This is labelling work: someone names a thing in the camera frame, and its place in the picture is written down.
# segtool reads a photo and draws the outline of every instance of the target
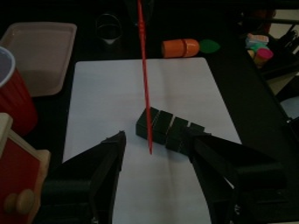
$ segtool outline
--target red laser line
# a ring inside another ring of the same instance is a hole
[[[144,70],[144,104],[145,104],[146,141],[148,141],[149,153],[152,154],[152,148],[153,148],[152,117],[150,117],[150,103],[149,103],[149,93],[148,93],[148,84],[146,84],[145,21],[144,21],[141,0],[137,0],[137,28],[138,28],[138,38],[140,38],[141,54],[142,54],[142,70]]]

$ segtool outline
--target red cup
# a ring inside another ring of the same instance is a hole
[[[13,118],[13,131],[26,135],[36,123],[33,100],[14,67],[14,56],[0,46],[0,112]]]

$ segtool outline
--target orange object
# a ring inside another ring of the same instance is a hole
[[[164,58],[186,58],[194,56],[200,51],[200,44],[192,38],[165,40],[162,42]]]
[[[14,56],[0,47],[0,112],[13,118],[13,131],[24,136],[37,123],[32,97],[14,68]]]

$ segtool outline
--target black table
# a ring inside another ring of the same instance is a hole
[[[113,52],[104,51],[94,29],[96,18],[105,11],[118,15],[122,25],[121,48]],[[124,5],[94,2],[16,3],[1,6],[0,21],[0,35],[16,22],[52,21],[77,26],[62,90],[53,96],[33,98],[40,120],[32,133],[24,137],[36,149],[50,151],[53,169],[61,163],[74,64],[82,60],[140,59],[137,29]],[[161,41],[180,38],[218,42],[216,53],[198,53],[197,56],[208,61],[241,143],[281,162],[292,180],[286,184],[297,189],[299,144],[286,125],[288,117],[220,10],[210,12],[200,8],[158,7],[157,4],[146,26],[146,57],[161,58]]]

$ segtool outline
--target white paper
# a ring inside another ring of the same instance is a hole
[[[204,58],[148,59],[150,106],[238,143]],[[141,60],[78,62],[69,103],[64,161],[125,132],[113,224],[210,223],[189,159],[136,135],[145,109]]]

